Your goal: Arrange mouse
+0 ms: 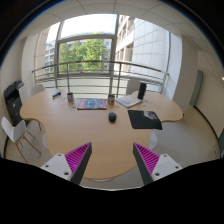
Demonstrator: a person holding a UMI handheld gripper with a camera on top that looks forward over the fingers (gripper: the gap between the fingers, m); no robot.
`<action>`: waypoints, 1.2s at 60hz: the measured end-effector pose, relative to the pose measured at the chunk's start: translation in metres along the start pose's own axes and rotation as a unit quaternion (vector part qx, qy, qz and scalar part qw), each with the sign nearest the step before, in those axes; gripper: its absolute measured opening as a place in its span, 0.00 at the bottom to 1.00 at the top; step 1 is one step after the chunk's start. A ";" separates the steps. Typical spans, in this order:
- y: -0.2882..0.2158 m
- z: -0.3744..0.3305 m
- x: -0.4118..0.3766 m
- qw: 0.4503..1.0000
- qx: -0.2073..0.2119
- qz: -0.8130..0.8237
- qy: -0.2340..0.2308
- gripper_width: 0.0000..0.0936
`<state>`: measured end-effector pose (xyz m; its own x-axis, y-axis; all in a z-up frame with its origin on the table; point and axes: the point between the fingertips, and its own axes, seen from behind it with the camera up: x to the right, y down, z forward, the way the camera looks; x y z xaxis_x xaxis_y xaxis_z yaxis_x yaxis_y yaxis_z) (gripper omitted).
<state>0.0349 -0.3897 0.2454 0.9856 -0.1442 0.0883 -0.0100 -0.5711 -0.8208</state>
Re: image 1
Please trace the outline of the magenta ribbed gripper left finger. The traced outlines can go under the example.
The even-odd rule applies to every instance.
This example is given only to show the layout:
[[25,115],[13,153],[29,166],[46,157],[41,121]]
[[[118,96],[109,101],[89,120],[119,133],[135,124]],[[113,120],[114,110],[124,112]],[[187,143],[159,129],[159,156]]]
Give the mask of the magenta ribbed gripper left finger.
[[79,185],[92,154],[91,143],[86,143],[67,154],[58,153],[42,169]]

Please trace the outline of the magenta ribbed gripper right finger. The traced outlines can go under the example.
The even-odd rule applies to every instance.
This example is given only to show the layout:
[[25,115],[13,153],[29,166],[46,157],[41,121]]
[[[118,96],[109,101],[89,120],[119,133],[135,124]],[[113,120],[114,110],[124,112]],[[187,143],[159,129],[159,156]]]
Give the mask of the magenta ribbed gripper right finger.
[[168,154],[158,154],[137,143],[133,144],[133,154],[145,185],[182,169]]

